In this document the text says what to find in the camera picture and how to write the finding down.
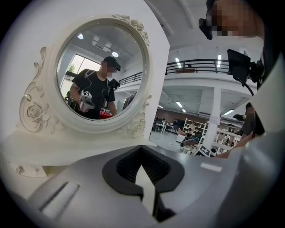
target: ornate white mirror frame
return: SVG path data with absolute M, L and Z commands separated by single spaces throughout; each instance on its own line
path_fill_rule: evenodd
M 112 25 L 130 34 L 137 42 L 142 53 L 143 77 L 141 86 L 132 103 L 118 116 L 108 120 L 89 120 L 74 113 L 65 103 L 60 93 L 57 72 L 61 56 L 68 42 L 79 32 L 90 26 Z M 129 16 L 111 15 L 89 17 L 70 28 L 63 29 L 54 47 L 43 47 L 41 63 L 34 63 L 36 76 L 28 85 L 20 102 L 20 121 L 29 132 L 53 133 L 57 128 L 72 128 L 85 133 L 106 133 L 125 129 L 132 136 L 142 134 L 145 126 L 144 108 L 148 94 L 152 61 L 149 55 L 149 40 L 142 23 Z

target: white shelving unit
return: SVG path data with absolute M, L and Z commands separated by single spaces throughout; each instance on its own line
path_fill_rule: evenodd
M 232 132 L 229 132 L 229 131 L 226 131 L 226 130 L 218 129 L 217 132 L 218 133 L 223 133 L 223 134 L 228 134 L 228 135 L 234 137 L 234 140 L 233 140 L 234 145 L 236 145 L 240 141 L 240 138 L 241 138 L 240 135 L 232 133 Z M 228 151 L 228 150 L 233 148 L 232 146 L 224 145 L 224 144 L 219 143 L 219 142 L 214 142 L 212 146 L 213 147 L 217 147 L 217 148 L 221 148 L 221 149 L 226 150 L 226 151 Z
M 200 123 L 200 122 L 192 121 L 190 119 L 186 119 L 184 127 L 183 127 L 183 132 L 185 132 L 185 133 L 188 132 L 188 128 L 189 128 L 191 122 L 194 122 L 194 125 L 195 125 L 194 133 L 197 131 L 200 131 L 202 133 L 202 137 L 201 137 L 201 139 L 197 145 L 197 147 L 199 147 L 201 144 L 203 144 L 203 141 L 205 139 L 205 135 L 206 135 L 206 132 L 208 129 L 209 121 L 207 121 L 206 123 Z

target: black cap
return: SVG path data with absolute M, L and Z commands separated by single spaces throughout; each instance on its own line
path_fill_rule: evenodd
M 251 103 L 247 103 L 246 106 L 245 106 L 245 110 L 247 110 L 248 108 L 252 107 Z
M 212 9 L 214 1 L 215 0 L 207 0 L 206 1 L 206 6 L 207 6 L 208 11 L 210 11 Z
M 119 65 L 118 61 L 117 61 L 114 57 L 112 57 L 112 56 L 106 57 L 106 58 L 103 60 L 103 62 L 108 62 L 108 63 L 110 63 L 110 65 L 108 64 L 108 66 L 110 66 L 110 67 L 115 67 L 118 71 L 121 70 L 121 66 Z

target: red object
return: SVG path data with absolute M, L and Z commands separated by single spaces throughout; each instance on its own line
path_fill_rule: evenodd
M 111 114 L 108 114 L 108 113 L 105 113 L 103 111 L 100 111 L 100 119 L 107 119 L 107 118 L 110 118 L 112 117 Z

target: black monitor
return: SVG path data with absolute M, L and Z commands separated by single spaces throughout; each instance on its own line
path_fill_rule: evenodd
M 228 49 L 228 65 L 231 75 L 244 86 L 250 67 L 250 57 Z

